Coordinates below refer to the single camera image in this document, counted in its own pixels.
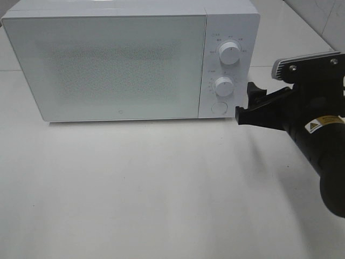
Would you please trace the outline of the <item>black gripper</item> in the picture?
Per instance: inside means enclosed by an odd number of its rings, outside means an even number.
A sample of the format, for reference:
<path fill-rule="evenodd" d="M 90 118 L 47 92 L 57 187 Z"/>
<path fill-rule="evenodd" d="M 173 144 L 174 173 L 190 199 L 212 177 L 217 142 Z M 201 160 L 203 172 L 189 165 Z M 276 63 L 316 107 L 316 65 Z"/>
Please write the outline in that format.
<path fill-rule="evenodd" d="M 285 130 L 295 134 L 298 128 L 312 134 L 329 125 L 344 125 L 343 78 L 296 83 L 267 95 L 267 90 L 247 84 L 248 108 L 235 108 L 238 125 Z"/>

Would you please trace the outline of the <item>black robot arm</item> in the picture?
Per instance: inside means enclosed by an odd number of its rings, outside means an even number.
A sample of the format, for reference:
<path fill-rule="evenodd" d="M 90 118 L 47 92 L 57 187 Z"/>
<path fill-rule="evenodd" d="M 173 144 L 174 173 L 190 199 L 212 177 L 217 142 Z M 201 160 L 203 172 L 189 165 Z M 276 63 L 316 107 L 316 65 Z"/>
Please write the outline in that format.
<path fill-rule="evenodd" d="M 327 209 L 344 217 L 343 79 L 294 84 L 268 94 L 247 85 L 248 108 L 236 107 L 236 121 L 285 131 L 320 177 Z"/>

